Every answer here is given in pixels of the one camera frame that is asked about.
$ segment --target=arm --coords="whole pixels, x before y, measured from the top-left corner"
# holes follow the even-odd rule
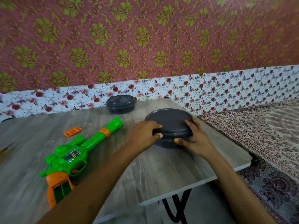
[[[130,131],[127,143],[46,213],[37,224],[92,224],[127,166],[162,137],[159,133],[152,135],[153,129],[161,127],[162,125],[153,121],[137,124]]]
[[[243,180],[237,175],[226,159],[217,151],[207,134],[201,129],[197,118],[194,124],[186,120],[194,135],[194,142],[174,139],[175,143],[184,145],[195,154],[203,157],[210,164],[218,177],[222,191],[238,223],[242,224],[275,224],[263,205],[247,188]]]

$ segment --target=floor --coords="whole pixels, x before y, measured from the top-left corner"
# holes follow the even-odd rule
[[[171,197],[167,202],[173,214],[176,209]],[[188,224],[236,224],[223,193],[215,183],[208,183],[192,189],[185,211]],[[132,209],[104,224],[172,224],[163,202],[152,203]]]

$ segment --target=round plastic container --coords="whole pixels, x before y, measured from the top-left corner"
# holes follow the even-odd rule
[[[185,141],[190,141],[193,133],[185,123],[185,119],[193,122],[190,113],[174,108],[155,110],[145,118],[146,121],[152,120],[163,125],[161,129],[153,130],[153,134],[163,134],[163,137],[155,143],[155,145],[163,148],[184,148],[184,146],[174,143],[173,140],[175,138],[183,138]]]
[[[135,108],[135,98],[131,95],[117,95],[110,97],[107,102],[108,110],[113,114],[129,113]]]

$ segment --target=green toy gun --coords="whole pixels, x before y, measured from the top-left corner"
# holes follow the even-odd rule
[[[91,139],[85,140],[83,135],[79,135],[67,145],[58,146],[54,154],[45,158],[46,164],[51,166],[41,172],[40,176],[47,176],[47,197],[50,208],[75,188],[70,177],[79,175],[85,169],[89,152],[110,134],[120,129],[122,125],[122,120],[115,118]]]

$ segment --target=person's left hand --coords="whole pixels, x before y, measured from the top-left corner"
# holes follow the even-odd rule
[[[157,124],[155,121],[141,121],[130,131],[127,144],[142,153],[162,138],[161,133],[152,134],[154,129],[161,127],[162,125]]]

